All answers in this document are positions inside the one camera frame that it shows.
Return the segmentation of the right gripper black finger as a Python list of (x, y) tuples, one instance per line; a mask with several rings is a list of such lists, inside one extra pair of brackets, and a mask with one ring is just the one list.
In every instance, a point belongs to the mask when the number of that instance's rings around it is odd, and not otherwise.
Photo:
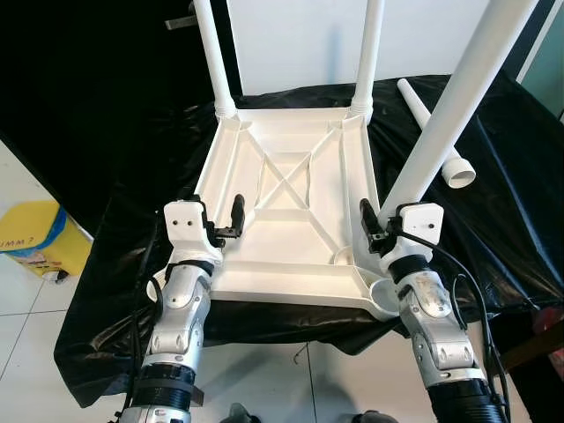
[(370, 254), (380, 254), (386, 233), (380, 226), (377, 212), (369, 200), (361, 201), (361, 226), (366, 237), (367, 251)]

